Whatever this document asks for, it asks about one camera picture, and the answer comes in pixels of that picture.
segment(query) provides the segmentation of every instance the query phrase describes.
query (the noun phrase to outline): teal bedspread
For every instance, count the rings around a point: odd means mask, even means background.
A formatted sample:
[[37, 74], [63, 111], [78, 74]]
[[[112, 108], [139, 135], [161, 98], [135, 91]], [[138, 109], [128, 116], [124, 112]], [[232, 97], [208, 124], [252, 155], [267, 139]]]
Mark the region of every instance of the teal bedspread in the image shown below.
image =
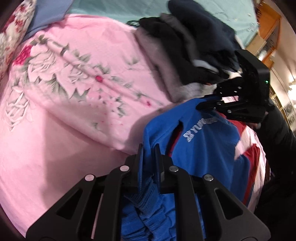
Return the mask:
[[[74, 0], [68, 13], [106, 16], [126, 23], [168, 13], [168, 0]], [[215, 17], [232, 27], [247, 46], [258, 25], [252, 0], [195, 0]]]

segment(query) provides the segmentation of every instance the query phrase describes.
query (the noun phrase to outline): floral pillow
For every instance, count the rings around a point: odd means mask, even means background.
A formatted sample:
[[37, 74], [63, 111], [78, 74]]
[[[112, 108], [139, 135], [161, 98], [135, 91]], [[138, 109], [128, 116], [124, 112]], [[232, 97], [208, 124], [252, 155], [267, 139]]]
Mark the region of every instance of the floral pillow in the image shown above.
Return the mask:
[[0, 81], [34, 16], [37, 0], [24, 0], [0, 31]]

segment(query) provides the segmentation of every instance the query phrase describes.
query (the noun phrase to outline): embroidered logo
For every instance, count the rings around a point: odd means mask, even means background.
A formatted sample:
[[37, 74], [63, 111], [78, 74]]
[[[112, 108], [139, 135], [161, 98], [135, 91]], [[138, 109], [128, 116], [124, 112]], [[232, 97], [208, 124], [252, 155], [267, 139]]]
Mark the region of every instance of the embroidered logo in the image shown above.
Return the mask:
[[194, 134], [191, 132], [193, 131], [195, 134], [202, 129], [202, 127], [205, 124], [213, 124], [214, 122], [217, 122], [217, 118], [213, 117], [213, 118], [208, 118], [208, 119], [204, 119], [202, 118], [201, 120], [199, 120], [196, 125], [194, 125], [189, 131], [185, 132], [185, 134], [183, 135], [185, 138], [187, 138], [188, 142], [191, 142], [191, 140], [194, 137]]

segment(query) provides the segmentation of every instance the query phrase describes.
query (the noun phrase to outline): metal pin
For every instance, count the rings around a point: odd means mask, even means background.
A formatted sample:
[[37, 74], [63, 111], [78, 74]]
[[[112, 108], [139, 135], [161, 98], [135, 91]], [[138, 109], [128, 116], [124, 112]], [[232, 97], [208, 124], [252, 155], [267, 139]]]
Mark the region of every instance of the metal pin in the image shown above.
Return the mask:
[[127, 171], [129, 170], [129, 166], [127, 166], [127, 165], [123, 165], [123, 166], [120, 167], [120, 170], [121, 170], [122, 172], [127, 172]]
[[169, 170], [170, 170], [171, 172], [177, 172], [177, 171], [179, 171], [179, 168], [178, 168], [177, 166], [170, 166], [170, 167], [169, 167]]
[[90, 182], [94, 180], [94, 175], [92, 174], [87, 174], [84, 178], [86, 181]]
[[212, 175], [210, 175], [210, 174], [206, 174], [206, 175], [204, 176], [204, 179], [205, 179], [206, 181], [208, 181], [208, 182], [211, 182], [211, 181], [214, 180], [214, 177], [213, 177]]

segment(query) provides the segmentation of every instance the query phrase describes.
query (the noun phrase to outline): pink blanket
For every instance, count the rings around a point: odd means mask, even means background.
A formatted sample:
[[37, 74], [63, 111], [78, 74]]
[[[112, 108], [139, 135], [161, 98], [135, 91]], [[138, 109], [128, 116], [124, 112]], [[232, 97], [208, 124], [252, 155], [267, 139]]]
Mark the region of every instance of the pink blanket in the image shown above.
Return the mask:
[[25, 43], [10, 79], [23, 98], [69, 126], [134, 153], [142, 138], [139, 130], [170, 102], [133, 31], [109, 18], [70, 15]]
[[0, 203], [23, 235], [86, 174], [122, 165], [146, 124], [174, 106], [133, 31], [69, 15], [20, 47], [0, 102]]

